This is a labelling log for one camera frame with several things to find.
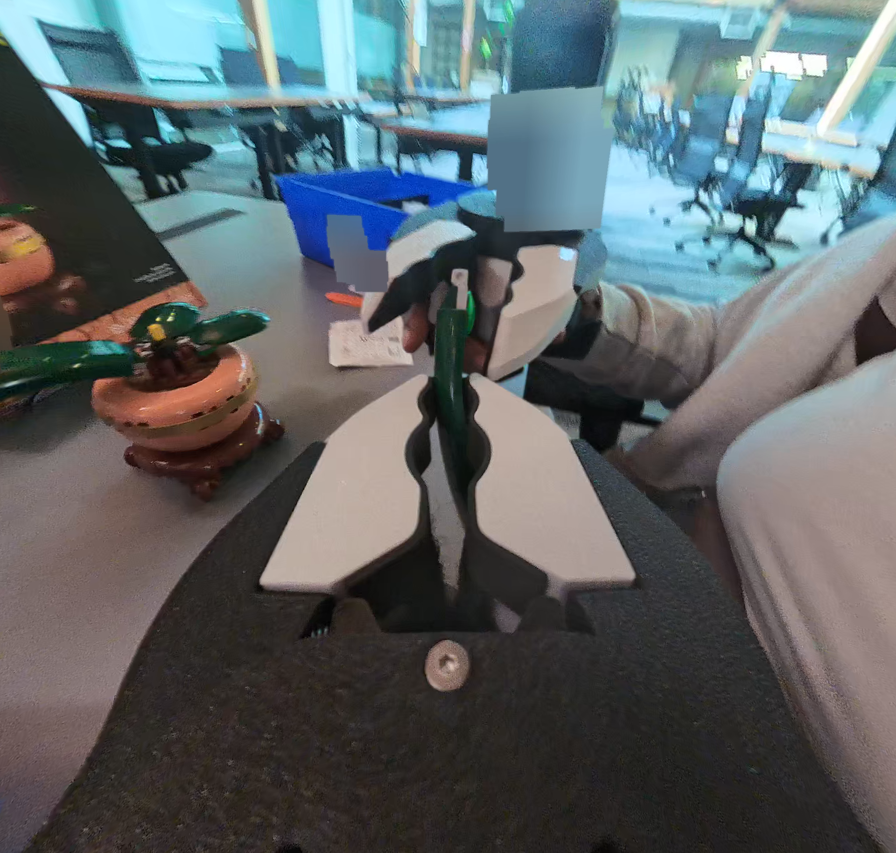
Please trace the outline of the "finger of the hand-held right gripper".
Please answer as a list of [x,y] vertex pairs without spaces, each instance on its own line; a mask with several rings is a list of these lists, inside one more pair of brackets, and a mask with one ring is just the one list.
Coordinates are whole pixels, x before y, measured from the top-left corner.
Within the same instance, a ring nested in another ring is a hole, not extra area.
[[525,369],[570,320],[577,290],[593,287],[607,260],[597,232],[577,250],[540,245],[521,248],[512,264],[489,260],[483,268],[485,376],[504,381]]
[[455,271],[464,269],[469,280],[475,278],[493,223],[494,194],[479,190],[456,201],[453,218],[437,217],[394,239],[386,252],[386,290],[364,295],[364,331],[379,331],[415,306],[431,317],[447,297]]

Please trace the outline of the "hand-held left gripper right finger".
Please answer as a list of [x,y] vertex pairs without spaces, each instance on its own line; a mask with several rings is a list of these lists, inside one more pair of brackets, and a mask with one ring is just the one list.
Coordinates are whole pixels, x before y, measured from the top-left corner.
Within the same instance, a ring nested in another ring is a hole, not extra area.
[[635,569],[566,433],[484,376],[467,389],[470,578],[491,598],[633,588]]

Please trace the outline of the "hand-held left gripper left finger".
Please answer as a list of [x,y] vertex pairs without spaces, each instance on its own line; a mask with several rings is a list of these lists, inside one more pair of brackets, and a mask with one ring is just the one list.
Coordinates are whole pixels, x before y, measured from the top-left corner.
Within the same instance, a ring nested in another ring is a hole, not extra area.
[[267,592],[443,598],[429,489],[431,378],[417,375],[344,422],[323,445],[260,576]]

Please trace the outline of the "small green white toy piece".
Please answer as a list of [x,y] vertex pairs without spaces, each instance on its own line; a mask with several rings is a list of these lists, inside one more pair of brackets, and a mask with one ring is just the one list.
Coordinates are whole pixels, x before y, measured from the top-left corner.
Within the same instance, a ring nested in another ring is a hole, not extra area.
[[476,304],[469,286],[469,271],[466,268],[454,268],[451,276],[454,287],[454,310],[462,312],[462,329],[466,336],[473,331],[476,321]]

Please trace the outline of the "dark green toy leaf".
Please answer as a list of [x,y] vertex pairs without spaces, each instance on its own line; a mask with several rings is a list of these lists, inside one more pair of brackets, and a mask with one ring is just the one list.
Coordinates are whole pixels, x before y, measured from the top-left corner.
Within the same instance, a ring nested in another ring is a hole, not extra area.
[[478,399],[463,371],[466,336],[462,312],[454,310],[454,287],[449,285],[434,322],[434,401],[442,457],[454,502],[463,521],[468,519],[476,481],[487,462],[487,444],[473,421]]

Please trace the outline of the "pink toy flower pot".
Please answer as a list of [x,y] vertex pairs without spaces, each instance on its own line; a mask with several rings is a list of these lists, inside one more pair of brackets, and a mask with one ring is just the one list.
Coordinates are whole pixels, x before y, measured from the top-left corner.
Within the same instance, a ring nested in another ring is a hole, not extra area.
[[204,319],[189,303],[153,305],[126,342],[45,342],[2,352],[2,403],[89,381],[96,417],[128,441],[126,463],[209,501],[233,468],[285,433],[261,403],[258,371],[239,346],[270,321],[257,309]]

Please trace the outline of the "person's right forearm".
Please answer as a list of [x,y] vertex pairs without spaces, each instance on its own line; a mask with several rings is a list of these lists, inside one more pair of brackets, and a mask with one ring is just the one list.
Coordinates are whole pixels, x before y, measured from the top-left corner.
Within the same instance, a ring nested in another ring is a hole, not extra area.
[[894,292],[894,227],[894,217],[874,220],[720,305],[600,282],[580,294],[546,360],[669,410],[623,456],[631,477],[664,492],[711,489],[751,425],[857,368],[857,322]]

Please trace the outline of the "grey desk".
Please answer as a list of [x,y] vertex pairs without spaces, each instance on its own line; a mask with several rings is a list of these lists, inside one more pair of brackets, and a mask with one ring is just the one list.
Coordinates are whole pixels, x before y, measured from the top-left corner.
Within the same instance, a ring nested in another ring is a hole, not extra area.
[[91,409],[88,384],[2,422],[1,847],[20,851],[95,745],[140,642],[217,533],[309,444],[413,374],[339,371],[330,268],[299,250],[285,207],[194,191],[136,206],[216,316],[271,323],[245,348],[261,400],[286,433],[239,466],[211,502],[126,465],[126,442]]

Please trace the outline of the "person's right hand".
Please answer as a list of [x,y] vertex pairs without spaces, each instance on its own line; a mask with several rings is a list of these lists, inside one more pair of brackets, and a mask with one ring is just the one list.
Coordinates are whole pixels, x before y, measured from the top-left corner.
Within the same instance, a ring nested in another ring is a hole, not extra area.
[[[409,354],[416,353],[432,335],[434,325],[429,321],[429,304],[416,303],[402,319],[402,348]],[[475,337],[467,337],[465,341],[463,371],[466,374],[484,374],[486,372],[489,349],[485,343]]]

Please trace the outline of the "printed paper slip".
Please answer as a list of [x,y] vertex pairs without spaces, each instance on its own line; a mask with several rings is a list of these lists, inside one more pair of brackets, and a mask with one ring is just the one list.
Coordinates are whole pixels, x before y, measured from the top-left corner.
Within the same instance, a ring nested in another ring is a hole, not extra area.
[[413,355],[403,347],[401,318],[375,332],[364,330],[359,319],[333,321],[328,332],[328,361],[335,368],[412,366]]

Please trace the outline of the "long wooden table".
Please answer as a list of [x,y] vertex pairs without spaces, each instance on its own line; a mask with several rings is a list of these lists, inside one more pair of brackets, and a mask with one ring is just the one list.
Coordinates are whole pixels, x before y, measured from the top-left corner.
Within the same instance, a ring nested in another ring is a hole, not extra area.
[[116,82],[106,85],[72,85],[68,83],[40,81],[39,85],[61,95],[71,97],[85,108],[116,113],[115,123],[120,124],[133,149],[140,184],[148,199],[176,195],[160,183],[152,153],[143,142],[134,120],[136,108],[148,108],[179,113],[220,112],[236,113],[237,125],[247,123],[242,113],[263,113],[262,126],[271,125],[280,114],[289,109],[320,107],[335,110],[340,115],[379,120],[399,117],[399,109],[385,101],[371,100],[368,96],[343,95],[327,88],[309,85],[177,85],[147,84],[142,82]]

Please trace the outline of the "dark orchid print box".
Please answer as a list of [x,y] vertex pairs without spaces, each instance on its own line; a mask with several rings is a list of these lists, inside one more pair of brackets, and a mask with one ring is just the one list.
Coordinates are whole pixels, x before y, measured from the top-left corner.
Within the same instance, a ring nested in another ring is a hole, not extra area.
[[2,347],[126,341],[152,305],[206,307],[5,39],[1,199]]

